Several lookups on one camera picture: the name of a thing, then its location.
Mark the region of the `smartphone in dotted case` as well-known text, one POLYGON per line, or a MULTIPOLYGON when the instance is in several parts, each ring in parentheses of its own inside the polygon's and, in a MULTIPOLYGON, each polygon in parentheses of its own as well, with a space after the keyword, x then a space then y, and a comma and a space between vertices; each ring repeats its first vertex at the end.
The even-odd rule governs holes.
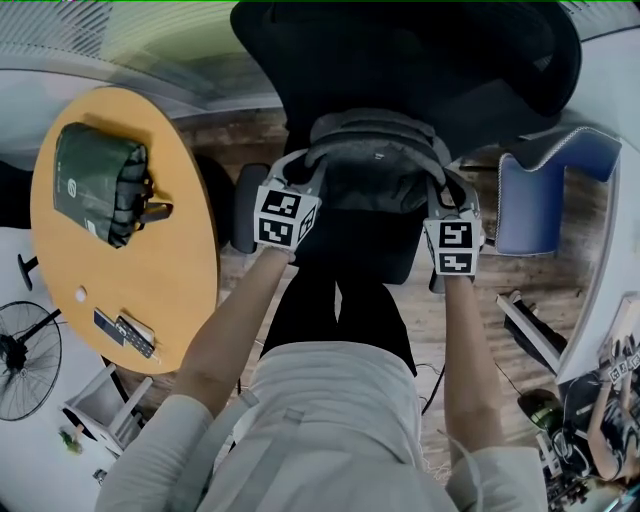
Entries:
POLYGON ((124 339, 143 357, 150 359, 154 356, 155 347, 153 344, 144 338, 123 316, 117 317, 115 327, 122 334, 124 339))

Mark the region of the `white side table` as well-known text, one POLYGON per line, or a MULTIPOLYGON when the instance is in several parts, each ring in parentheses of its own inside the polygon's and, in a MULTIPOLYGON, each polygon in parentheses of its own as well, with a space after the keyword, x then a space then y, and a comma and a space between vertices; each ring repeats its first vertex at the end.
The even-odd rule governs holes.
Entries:
POLYGON ((116 365, 102 369, 77 395, 63 404, 74 414, 96 442, 116 458, 142 430, 142 413, 137 406, 153 384, 145 377, 138 387, 123 398, 113 377, 116 365))

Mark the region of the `white smartphone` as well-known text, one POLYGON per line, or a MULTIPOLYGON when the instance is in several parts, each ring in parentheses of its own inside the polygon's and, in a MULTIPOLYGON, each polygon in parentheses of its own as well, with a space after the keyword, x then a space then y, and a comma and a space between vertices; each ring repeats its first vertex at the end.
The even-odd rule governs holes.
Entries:
POLYGON ((112 341, 121 347, 126 344, 123 334, 116 328, 114 322, 108 318, 101 310, 95 308, 93 311, 94 325, 104 332, 112 341))

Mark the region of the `small green plant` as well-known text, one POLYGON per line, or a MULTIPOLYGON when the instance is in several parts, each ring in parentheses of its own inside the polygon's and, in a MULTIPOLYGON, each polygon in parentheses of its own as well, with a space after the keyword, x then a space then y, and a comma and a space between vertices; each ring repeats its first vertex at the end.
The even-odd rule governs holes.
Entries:
POLYGON ((58 435, 60 436, 65 448, 74 455, 81 455, 83 453, 83 447, 79 441, 80 436, 84 431, 84 426, 79 424, 73 431, 67 431, 60 429, 58 435))

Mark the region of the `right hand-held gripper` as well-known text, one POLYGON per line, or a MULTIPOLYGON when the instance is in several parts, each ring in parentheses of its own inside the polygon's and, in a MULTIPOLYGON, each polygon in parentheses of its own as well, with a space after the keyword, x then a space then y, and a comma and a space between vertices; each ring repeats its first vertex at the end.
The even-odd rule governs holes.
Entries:
POLYGON ((444 293, 447 276, 475 280, 479 253, 484 245, 481 210, 475 188, 454 171, 445 170, 446 186, 462 218, 442 218, 441 188, 436 179, 427 175, 427 220, 424 230, 433 262, 429 282, 432 293, 444 293))

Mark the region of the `black T-shaped stand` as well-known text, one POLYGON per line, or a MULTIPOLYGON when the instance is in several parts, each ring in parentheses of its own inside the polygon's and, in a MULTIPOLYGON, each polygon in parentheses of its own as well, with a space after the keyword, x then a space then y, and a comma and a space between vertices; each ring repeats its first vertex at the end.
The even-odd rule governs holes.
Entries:
POLYGON ((22 279, 25 283, 25 286, 28 291, 33 290, 33 282, 30 277, 30 272, 38 266, 38 258, 36 256, 30 258, 29 260, 24 260, 22 255, 19 254, 17 256, 19 270, 22 276, 22 279))

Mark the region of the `round wooden table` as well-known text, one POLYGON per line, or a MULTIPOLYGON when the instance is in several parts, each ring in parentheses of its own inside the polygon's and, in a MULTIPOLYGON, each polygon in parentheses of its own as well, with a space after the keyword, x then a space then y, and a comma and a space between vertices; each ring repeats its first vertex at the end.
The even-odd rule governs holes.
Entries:
POLYGON ((184 353, 218 298, 217 230, 191 150, 172 121, 150 100, 102 87, 74 99, 49 128, 31 187, 31 234, 43 280, 75 334, 111 362, 146 375, 179 368, 184 353), (62 128, 83 122, 143 143, 159 200, 169 219, 147 225, 114 249, 57 212, 53 205, 54 151, 62 128), (78 287, 87 298, 75 298, 78 287), (109 318, 126 313, 149 327, 155 352, 144 358, 94 325, 98 308, 109 318))

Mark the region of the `black mesh office chair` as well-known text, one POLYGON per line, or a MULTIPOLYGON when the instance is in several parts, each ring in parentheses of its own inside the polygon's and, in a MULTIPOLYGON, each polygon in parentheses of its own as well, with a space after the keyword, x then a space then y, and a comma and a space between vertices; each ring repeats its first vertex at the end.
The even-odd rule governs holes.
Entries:
MULTIPOLYGON (((308 151, 318 118, 371 108, 433 127, 452 163, 552 128, 582 64, 577 30, 556 2, 244 1, 230 21, 283 104, 284 155, 308 151)), ((427 201, 393 214, 329 209, 318 198, 297 267, 406 280, 427 201)))

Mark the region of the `dark green tote bag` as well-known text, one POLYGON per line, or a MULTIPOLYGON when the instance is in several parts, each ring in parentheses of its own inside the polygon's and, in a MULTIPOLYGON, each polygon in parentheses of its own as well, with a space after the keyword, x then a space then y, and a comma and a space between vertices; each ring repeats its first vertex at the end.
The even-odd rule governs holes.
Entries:
POLYGON ((63 127, 54 153, 56 211, 118 249, 171 216, 173 204, 153 197, 144 144, 83 123, 63 127))

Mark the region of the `person's right forearm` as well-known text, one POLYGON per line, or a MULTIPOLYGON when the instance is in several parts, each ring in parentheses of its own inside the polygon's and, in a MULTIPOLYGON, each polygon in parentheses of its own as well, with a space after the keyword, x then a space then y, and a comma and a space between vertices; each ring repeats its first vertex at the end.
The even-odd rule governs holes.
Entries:
POLYGON ((502 389, 473 283, 466 276, 447 276, 444 284, 447 433, 471 453, 502 446, 502 389))

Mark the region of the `grey backpack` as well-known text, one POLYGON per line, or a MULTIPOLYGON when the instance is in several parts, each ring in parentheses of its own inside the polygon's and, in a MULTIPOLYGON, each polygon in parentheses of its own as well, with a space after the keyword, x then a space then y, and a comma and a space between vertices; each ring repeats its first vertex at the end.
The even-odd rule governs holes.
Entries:
POLYGON ((321 198, 334 210, 409 214, 431 182, 446 184, 452 161, 430 125, 404 114, 358 108, 318 118, 305 165, 324 168, 321 198))

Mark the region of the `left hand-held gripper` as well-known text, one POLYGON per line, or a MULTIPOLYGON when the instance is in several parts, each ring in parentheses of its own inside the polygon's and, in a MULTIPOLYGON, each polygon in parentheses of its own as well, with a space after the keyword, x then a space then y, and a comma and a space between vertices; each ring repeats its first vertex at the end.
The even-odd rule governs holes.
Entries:
POLYGON ((307 150, 299 149, 278 159, 270 168, 264 185, 258 188, 254 208, 254 241, 257 244, 295 252, 310 233, 321 200, 327 163, 318 159, 312 166, 307 194, 270 187, 290 187, 305 168, 307 150))

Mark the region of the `white desk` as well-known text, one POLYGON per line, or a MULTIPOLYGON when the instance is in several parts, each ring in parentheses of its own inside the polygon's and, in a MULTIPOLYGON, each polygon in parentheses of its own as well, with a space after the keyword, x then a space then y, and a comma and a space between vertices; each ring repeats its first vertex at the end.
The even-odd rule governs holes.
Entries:
POLYGON ((640 292, 640 152, 625 141, 608 180, 609 192, 600 260, 570 341, 558 350, 506 295, 498 307, 530 340, 557 384, 596 367, 622 298, 640 292))

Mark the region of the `black standing fan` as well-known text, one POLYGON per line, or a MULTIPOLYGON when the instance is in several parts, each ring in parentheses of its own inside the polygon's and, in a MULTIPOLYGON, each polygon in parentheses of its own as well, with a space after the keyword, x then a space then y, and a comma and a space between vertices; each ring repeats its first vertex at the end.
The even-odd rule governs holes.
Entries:
POLYGON ((30 301, 0 306, 0 421, 31 416, 51 394, 62 362, 58 316, 30 301))

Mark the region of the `beige box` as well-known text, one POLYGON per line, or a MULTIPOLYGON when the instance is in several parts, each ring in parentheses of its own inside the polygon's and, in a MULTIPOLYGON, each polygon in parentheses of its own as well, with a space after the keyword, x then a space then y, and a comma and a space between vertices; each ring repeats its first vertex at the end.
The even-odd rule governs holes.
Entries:
POLYGON ((599 352, 599 364, 615 366, 627 364, 640 350, 640 292, 625 295, 619 305, 612 326, 599 352))

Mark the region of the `blue chair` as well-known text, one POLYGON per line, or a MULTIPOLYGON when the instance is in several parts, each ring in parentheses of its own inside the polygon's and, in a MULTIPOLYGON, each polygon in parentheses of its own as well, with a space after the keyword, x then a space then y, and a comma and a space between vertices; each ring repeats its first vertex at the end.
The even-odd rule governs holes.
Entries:
POLYGON ((591 127, 521 141, 501 155, 494 247, 504 256, 535 256, 558 249, 568 168, 606 183, 622 144, 591 127))

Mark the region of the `person's white shirt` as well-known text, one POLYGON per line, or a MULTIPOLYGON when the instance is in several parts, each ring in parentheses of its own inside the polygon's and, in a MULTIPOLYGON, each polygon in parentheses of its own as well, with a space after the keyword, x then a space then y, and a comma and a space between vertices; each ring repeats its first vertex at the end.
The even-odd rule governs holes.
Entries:
POLYGON ((167 398, 109 470, 96 512, 547 512, 536 450, 465 452, 424 471, 419 401, 396 356, 305 342, 258 363, 218 416, 167 398))

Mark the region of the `white window blinds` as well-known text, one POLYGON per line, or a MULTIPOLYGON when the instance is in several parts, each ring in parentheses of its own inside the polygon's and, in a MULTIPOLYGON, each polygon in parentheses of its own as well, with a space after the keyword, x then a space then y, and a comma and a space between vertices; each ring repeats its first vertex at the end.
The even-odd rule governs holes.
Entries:
POLYGON ((170 116, 279 108, 234 35, 232 2, 0 0, 0 69, 139 92, 170 116))

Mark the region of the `black object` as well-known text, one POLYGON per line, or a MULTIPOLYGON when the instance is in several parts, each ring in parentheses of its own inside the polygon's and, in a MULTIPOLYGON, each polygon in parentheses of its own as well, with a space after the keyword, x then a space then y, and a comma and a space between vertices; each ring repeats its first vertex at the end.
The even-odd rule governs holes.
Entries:
POLYGON ((33 172, 0 161, 0 227, 30 229, 33 172))

